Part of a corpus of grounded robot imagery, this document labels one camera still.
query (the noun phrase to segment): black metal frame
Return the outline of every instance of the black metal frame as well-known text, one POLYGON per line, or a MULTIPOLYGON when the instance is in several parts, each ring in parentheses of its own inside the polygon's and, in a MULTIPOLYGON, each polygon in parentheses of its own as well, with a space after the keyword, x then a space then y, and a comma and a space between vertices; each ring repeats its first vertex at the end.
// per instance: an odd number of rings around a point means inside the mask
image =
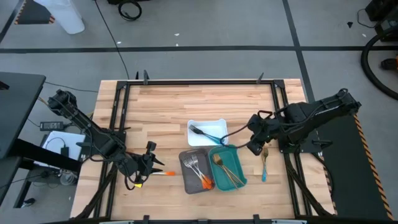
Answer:
MULTIPOLYGON (((129 81, 118 81, 116 84, 116 91, 115 91, 115 97, 114 97, 114 103, 113 103, 113 108, 112 108, 112 114, 111 114, 111 121, 109 124, 109 128, 111 130, 114 130, 115 127, 115 122, 116 122, 116 114, 118 111, 118 104, 119 104, 119 99, 120 99, 120 94, 121 90, 124 88, 124 99, 123 99, 123 106, 122 106, 122 112, 121 112, 121 119, 120 119, 120 125, 119 125, 119 130, 124 129, 124 125, 126 122, 126 111, 127 111, 127 104, 128 104, 128 99, 129 99, 129 92, 130 92, 130 87, 132 86, 137 86, 137 85, 270 85, 271 87, 271 92, 272 92, 272 99, 274 101, 274 106, 275 110, 279 109, 279 101, 278 101, 278 96, 277 96, 277 88, 279 87, 280 92, 282 94, 282 101, 284 106, 288 105, 287 102, 287 94, 285 90, 285 85, 283 80, 256 80, 256 79, 247 79, 247 80, 149 80, 148 76, 144 76, 144 80, 129 80, 129 81)), ((300 151, 296 152, 294 154, 295 156, 295 163, 296 163, 296 168, 299 177, 303 180, 305 183, 304 175, 303 175, 303 169, 302 169, 302 163, 300 159, 300 151)), ((285 165, 287 162, 290 163, 290 156, 289 153, 284 153, 284 159, 285 159, 285 165)), ((101 170, 101 176, 100 176, 100 183, 105 178, 105 175, 107 173, 107 168, 108 165, 106 163, 103 164, 103 168, 101 170)), ((299 201, 297 200, 297 192, 295 189, 295 184, 293 178, 289 175, 287 172, 287 178, 289 181, 289 190, 290 190, 290 195, 292 197, 292 206, 293 206, 293 211, 295 217, 301 216, 300 214, 300 209, 299 209, 299 201)), ((111 185, 109 188, 109 195, 108 195, 108 201, 106 205, 106 218, 111 218, 111 212, 112 212, 112 205, 113 205, 113 198, 114 198, 114 190, 115 190, 115 185, 116 185, 116 178, 117 176, 114 177, 114 179, 111 181, 111 185)), ((312 215, 311 212, 311 206, 310 203, 308 202, 307 198, 302 195, 304 205, 305 205, 305 212, 306 215, 312 215)), ((95 212, 94 212, 94 218, 98 218, 100 215, 100 210, 101 210, 101 200, 98 202, 95 212)), ((260 221, 258 218, 258 215, 254 215, 254 220, 255 221, 260 221)), ((170 221, 170 223, 177 223, 181 222, 181 220, 164 220, 164 223, 167 223, 167 221, 170 221)), ((252 223, 253 220, 219 220, 220 222, 227 222, 229 221, 230 223, 252 223)))

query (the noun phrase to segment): wooden table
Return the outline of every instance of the wooden table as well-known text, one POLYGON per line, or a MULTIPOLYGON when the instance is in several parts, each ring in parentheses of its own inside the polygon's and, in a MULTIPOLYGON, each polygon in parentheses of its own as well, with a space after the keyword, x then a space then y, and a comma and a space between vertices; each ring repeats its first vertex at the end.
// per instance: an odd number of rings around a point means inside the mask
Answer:
MULTIPOLYGON (((284 81, 289 103, 305 101, 299 79, 284 81)), ((93 121, 104 128, 109 127, 116 82, 102 81, 99 88, 93 121)), ((293 218, 285 163, 277 141, 267 145, 267 182, 261 182, 261 157, 242 148, 238 155, 248 180, 245 187, 233 192, 214 189, 194 195, 184 191, 178 154, 191 149, 187 142, 187 121, 224 118, 231 133, 244 126, 258 110, 274 111, 269 85, 131 87, 125 125, 131 127, 127 130, 127 150, 142 154, 147 141, 156 142, 155 154, 165 166, 155 167, 175 171, 176 176, 151 175, 143 188, 128 191, 123 176, 118 174, 112 220, 142 220, 144 215, 150 215, 151 220, 252 219, 253 214, 259 214, 260 218, 293 218)), ((245 129, 231 136, 229 142, 240 145, 247 142, 251 134, 245 129)), ((334 213, 323 166, 310 154, 302 154, 301 159, 308 188, 326 210, 334 213)), ((78 215, 96 192, 100 172, 99 162, 83 164, 71 217, 78 215)), ((302 196, 297 186, 296 189, 303 214, 302 196)), ((107 195, 106 192, 103 197, 101 215, 104 215, 107 195)))

